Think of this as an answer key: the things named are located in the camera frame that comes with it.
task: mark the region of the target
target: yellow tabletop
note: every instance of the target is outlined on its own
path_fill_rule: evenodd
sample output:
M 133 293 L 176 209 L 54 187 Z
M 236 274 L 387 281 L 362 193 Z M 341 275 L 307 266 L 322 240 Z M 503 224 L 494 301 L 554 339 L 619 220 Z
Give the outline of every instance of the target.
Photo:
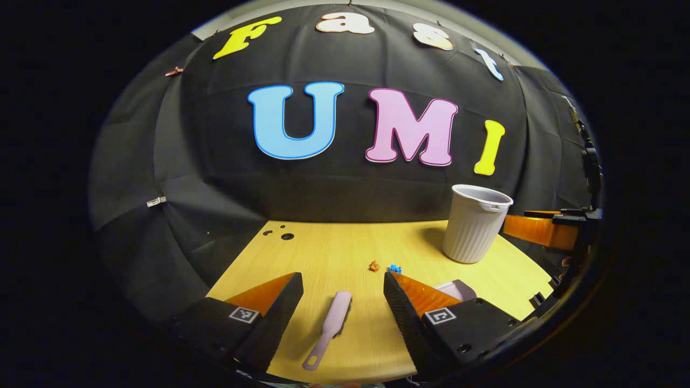
M 383 292 L 390 263 L 402 267 L 403 275 L 432 287 L 460 279 L 478 297 L 520 320 L 533 310 L 530 298 L 537 292 L 547 297 L 552 291 L 549 275 L 500 236 L 477 263 L 447 258 L 441 250 L 446 224 L 269 221 L 208 296 L 225 300 L 287 273 L 301 272 L 304 295 L 268 373 L 324 384 L 367 384 L 411 376 L 417 372 Z M 263 235 L 268 230 L 273 233 Z M 295 237 L 283 240 L 284 233 Z M 368 269 L 372 260 L 381 265 L 376 273 Z M 341 290 L 353 296 L 343 333 L 331 341 L 319 369 L 306 371 L 302 363 L 321 335 L 329 300 Z

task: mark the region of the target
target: black backdrop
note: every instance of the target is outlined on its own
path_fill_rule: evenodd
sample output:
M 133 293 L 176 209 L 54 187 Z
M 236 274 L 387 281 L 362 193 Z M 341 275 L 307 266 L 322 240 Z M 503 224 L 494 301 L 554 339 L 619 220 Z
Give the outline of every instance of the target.
M 688 146 L 680 134 L 682 72 L 659 61 L 661 54 L 683 58 L 674 28 L 683 25 L 684 13 L 658 3 L 625 12 L 601 2 L 567 10 L 552 5 L 462 7 L 526 43 L 585 103 L 613 188 L 607 217 L 615 222 L 604 231 L 601 254 L 615 260 L 614 268 L 567 327 L 481 386 L 521 379 L 535 386 L 683 386 L 687 374 L 677 346 L 683 337 L 674 316 L 683 305 L 685 250 L 673 243 L 682 209 L 650 198 L 682 176 L 681 150 Z M 6 77 L 18 120 L 10 122 L 11 148 L 3 154 L 8 181 L 17 183 L 3 192 L 3 210 L 14 221 L 5 385 L 226 385 L 231 377 L 166 353 L 101 267 L 86 182 L 95 129 L 123 86 L 156 52 L 228 3 L 205 1 L 183 12 L 146 2 L 109 3 L 107 12 L 99 7 L 11 9 L 14 21 L 27 11 L 33 19 L 9 40 L 17 57 Z M 31 49 L 48 37 L 50 45 Z M 615 72 L 605 71 L 609 66 Z
M 332 12 L 363 14 L 375 32 L 317 31 L 321 16 Z M 500 53 L 453 31 L 453 50 L 426 46 L 412 36 L 412 25 L 425 20 L 384 8 L 298 7 L 242 26 L 276 15 L 282 21 L 247 48 L 216 60 L 239 26 L 204 41 L 185 36 L 135 77 L 103 123 L 90 175 L 92 223 L 106 265 L 147 318 L 167 318 L 205 295 L 266 220 L 443 220 L 457 183 L 510 195 L 511 214 L 589 205 L 583 142 L 562 96 L 589 123 L 550 72 L 511 67 Z M 490 53 L 503 81 L 474 48 Z M 162 76 L 175 66 L 184 72 Z M 345 85 L 336 101 L 333 143 L 303 160 L 262 153 L 247 95 L 264 86 L 291 86 L 286 132 L 305 137 L 313 129 L 313 100 L 303 90 L 316 81 Z M 453 162 L 407 162 L 397 142 L 394 162 L 366 160 L 376 125 L 372 88 L 402 90 L 417 117 L 434 98 L 457 104 Z M 488 119 L 506 128 L 491 176 L 473 172 Z M 146 207 L 162 195 L 165 204 Z M 511 241 L 556 274 L 541 249 Z

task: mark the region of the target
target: black fabric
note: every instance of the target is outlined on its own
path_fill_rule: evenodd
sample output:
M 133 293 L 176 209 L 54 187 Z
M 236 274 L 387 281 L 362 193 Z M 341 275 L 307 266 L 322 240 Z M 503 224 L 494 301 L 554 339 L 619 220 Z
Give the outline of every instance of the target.
M 364 14 L 375 32 L 317 31 L 320 17 L 331 12 Z M 229 32 L 240 26 L 201 43 L 185 37 L 132 81 L 103 125 L 91 173 L 92 219 L 108 242 L 103 251 L 109 268 L 147 317 L 165 318 L 195 301 L 266 220 L 443 220 L 450 187 L 459 183 L 510 195 L 515 200 L 512 214 L 585 206 L 589 196 L 578 154 L 582 143 L 561 98 L 570 94 L 549 72 L 511 67 L 498 53 L 443 27 L 455 48 L 426 46 L 413 37 L 412 25 L 428 21 L 383 8 L 306 6 L 242 25 L 272 16 L 282 21 L 247 39 L 247 48 L 216 60 L 213 55 Z M 504 81 L 493 77 L 475 48 L 496 60 Z M 165 77 L 175 66 L 184 72 Z M 262 153 L 247 95 L 263 86 L 291 86 L 286 132 L 305 137 L 313 130 L 313 99 L 304 86 L 316 81 L 345 86 L 337 97 L 333 143 L 303 160 Z M 417 117 L 435 98 L 458 105 L 452 164 L 428 166 L 418 154 L 406 162 L 397 140 L 394 162 L 366 160 L 377 114 L 368 92 L 381 87 L 404 92 Z M 473 171 L 488 119 L 506 129 L 491 176 Z M 146 201 L 159 196 L 167 202 L 146 208 Z M 138 234 L 124 233 L 128 227 Z M 162 242 L 142 235 L 164 238 L 171 247 L 159 248 L 174 253 L 144 257 Z M 543 252 L 535 253 L 527 243 L 516 245 L 548 267 Z M 178 300 L 161 302 L 165 295 Z

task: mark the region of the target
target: white cup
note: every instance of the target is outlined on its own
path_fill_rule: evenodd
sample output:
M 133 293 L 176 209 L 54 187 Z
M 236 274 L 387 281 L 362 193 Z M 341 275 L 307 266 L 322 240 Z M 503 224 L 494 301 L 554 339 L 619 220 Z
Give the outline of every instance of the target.
M 443 252 L 456 262 L 476 263 L 496 239 L 513 199 L 490 188 L 456 184 L 443 237 Z

